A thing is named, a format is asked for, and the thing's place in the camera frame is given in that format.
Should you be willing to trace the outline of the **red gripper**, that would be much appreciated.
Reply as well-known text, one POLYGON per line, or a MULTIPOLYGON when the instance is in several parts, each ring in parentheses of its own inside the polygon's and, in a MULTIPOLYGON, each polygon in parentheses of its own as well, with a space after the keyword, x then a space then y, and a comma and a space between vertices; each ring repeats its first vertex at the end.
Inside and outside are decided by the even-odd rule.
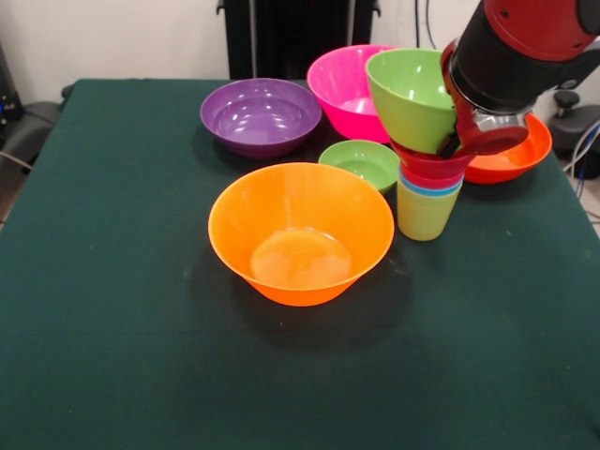
POLYGON ((524 142, 529 136, 526 117, 530 111, 496 112, 469 99, 456 81, 457 55, 458 39, 455 39, 442 52, 441 69, 456 122, 454 131, 444 139, 436 155, 440 158, 495 155, 524 142))

